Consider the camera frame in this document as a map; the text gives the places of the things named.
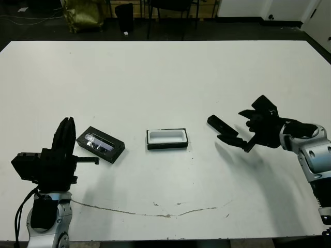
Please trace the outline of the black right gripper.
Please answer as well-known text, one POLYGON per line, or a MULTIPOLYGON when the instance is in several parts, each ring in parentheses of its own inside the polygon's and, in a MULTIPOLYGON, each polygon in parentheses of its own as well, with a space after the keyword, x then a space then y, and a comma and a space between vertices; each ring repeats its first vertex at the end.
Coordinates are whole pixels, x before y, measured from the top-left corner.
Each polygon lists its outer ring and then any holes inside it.
POLYGON ((255 145, 261 145, 269 148, 278 148, 280 146, 280 118, 276 110, 257 111, 243 110, 239 115, 249 119, 246 126, 253 137, 247 142, 240 137, 219 134, 217 138, 222 142, 241 148, 244 152, 249 152, 255 145))

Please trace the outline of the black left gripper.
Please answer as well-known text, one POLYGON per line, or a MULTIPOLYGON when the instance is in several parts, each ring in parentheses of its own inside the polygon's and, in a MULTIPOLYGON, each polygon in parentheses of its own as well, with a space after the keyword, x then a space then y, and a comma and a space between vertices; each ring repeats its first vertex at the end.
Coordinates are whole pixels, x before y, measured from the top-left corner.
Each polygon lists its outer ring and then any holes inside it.
POLYGON ((73 117, 65 117, 53 137, 51 149, 44 148, 38 165, 38 188, 42 192, 67 192, 77 183, 74 175, 78 163, 99 164, 98 157, 73 155, 76 142, 76 126, 73 117), (67 152, 67 125, 69 123, 69 152, 67 152))

